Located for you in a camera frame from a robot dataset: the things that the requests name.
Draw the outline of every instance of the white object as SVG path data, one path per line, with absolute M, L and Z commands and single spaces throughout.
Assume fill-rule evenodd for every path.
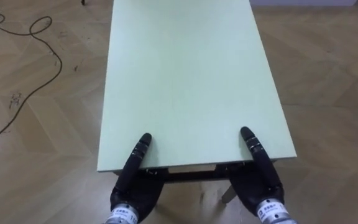
M 120 207 L 113 209 L 110 213 L 110 217 L 108 218 L 108 220 L 112 218 L 125 220 L 126 223 L 129 224 L 137 224 L 136 214 L 127 208 Z
M 278 213 L 288 213 L 284 205 L 280 202 L 270 202 L 266 203 L 258 210 L 258 217 L 261 223 L 263 223 L 266 218 L 272 217 Z
M 115 0 L 98 171 L 250 160 L 248 126 L 272 159 L 295 149 L 248 0 Z

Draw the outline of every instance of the label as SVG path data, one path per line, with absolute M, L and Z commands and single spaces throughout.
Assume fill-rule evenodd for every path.
M 111 218 L 120 218 L 125 220 L 129 224 L 137 224 L 137 217 L 135 213 L 128 208 L 115 208 L 111 211 L 110 217 Z
M 267 217 L 274 216 L 277 213 L 288 213 L 285 209 L 284 205 L 280 202 L 270 202 L 263 205 L 258 210 L 258 217 L 260 221 L 263 223 Z

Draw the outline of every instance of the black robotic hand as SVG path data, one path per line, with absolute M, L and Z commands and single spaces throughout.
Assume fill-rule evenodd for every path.
M 110 196 L 111 210 L 120 204 L 129 205 L 136 210 L 136 215 L 139 217 L 136 223 L 140 223 L 155 207 L 164 186 L 164 181 L 154 179 L 152 176 L 167 172 L 168 169 L 138 171 L 127 191 L 122 192 L 116 187 L 113 188 Z
M 242 204 L 255 216 L 257 216 L 258 205 L 264 200 L 274 198 L 284 204 L 282 185 L 270 186 L 266 183 L 254 162 L 245 163 L 234 170 L 229 180 Z
M 284 189 L 269 156 L 253 132 L 243 127 L 241 136 L 254 161 L 232 167 L 229 180 L 240 201 L 255 216 L 263 202 L 284 204 Z

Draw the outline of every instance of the black cable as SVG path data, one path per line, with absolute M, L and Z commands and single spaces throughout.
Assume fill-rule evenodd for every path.
M 1 24 L 1 23 L 3 23 L 3 22 L 5 21 L 5 16 L 2 15 L 2 14 L 0 14 L 0 16 L 2 17 L 2 20 L 0 20 L 0 24 Z M 40 22 L 40 21 L 42 21 L 42 20 L 44 20 L 44 19 L 48 19 L 48 20 L 49 20 L 49 22 L 47 23 L 47 25 L 46 25 L 44 28 L 42 28 L 42 29 L 40 29 L 40 30 L 38 30 L 38 31 L 36 31 L 36 32 L 33 32 L 32 28 L 33 28 L 38 22 Z M 37 19 L 36 21 L 34 21 L 34 22 L 31 24 L 31 26 L 30 26 L 30 28 L 29 28 L 29 32 L 28 32 L 28 33 L 25 33 L 25 34 L 20 34 L 20 33 L 12 32 L 12 31 L 9 31 L 9 30 L 6 30 L 6 29 L 3 29 L 3 28 L 0 27 L 0 30 L 2 30 L 2 31 L 4 31 L 4 32 L 7 32 L 8 34 L 18 35 L 18 36 L 31 36 L 31 37 L 33 37 L 35 40 L 38 40 L 39 42 L 45 44 L 45 45 L 49 48 L 49 50 L 52 51 L 52 53 L 54 54 L 54 56 L 56 56 L 56 58 L 57 58 L 57 59 L 59 60 L 59 62 L 60 62 L 59 71 L 56 73 L 56 75 L 53 76 L 49 81 L 47 81 L 47 82 L 45 82 L 44 84 L 42 84 L 42 85 L 40 85 L 39 87 L 37 87 L 37 88 L 36 88 L 35 90 L 33 90 L 29 95 L 27 95 L 27 97 L 24 98 L 22 104 L 21 104 L 21 105 L 19 106 L 19 108 L 17 109 L 17 111 L 16 111 L 15 115 L 13 116 L 13 118 L 5 125 L 4 128 L 2 128 L 2 130 L 0 130 L 0 135 L 16 120 L 17 115 L 19 115 L 21 109 L 22 109 L 23 106 L 24 106 L 24 103 L 26 103 L 26 101 L 30 98 L 30 96 L 32 96 L 34 93 L 36 93 L 37 91 L 39 91 L 39 90 L 42 89 L 43 87 L 47 86 L 49 83 L 53 82 L 54 79 L 56 79 L 56 78 L 60 75 L 60 73 L 62 72 L 63 62 L 62 62 L 61 58 L 59 57 L 59 55 L 56 54 L 56 52 L 54 51 L 54 49 L 52 49 L 52 47 L 51 47 L 46 41 L 44 41 L 44 40 L 42 40 L 42 39 L 40 39 L 40 38 L 38 38 L 38 37 L 35 36 L 35 34 L 39 34 L 39 33 L 43 32 L 43 31 L 45 31 L 46 29 L 48 29 L 48 28 L 52 25 L 52 22 L 53 22 L 53 20 L 52 20 L 52 18 L 51 18 L 50 16 L 41 17 L 41 18 Z

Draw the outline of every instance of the metal bar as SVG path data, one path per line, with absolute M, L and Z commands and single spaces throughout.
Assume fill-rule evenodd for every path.
M 174 184 L 183 182 L 227 180 L 228 178 L 229 177 L 225 172 L 216 172 L 215 170 L 212 170 L 168 174 L 164 177 L 164 180 L 166 184 Z

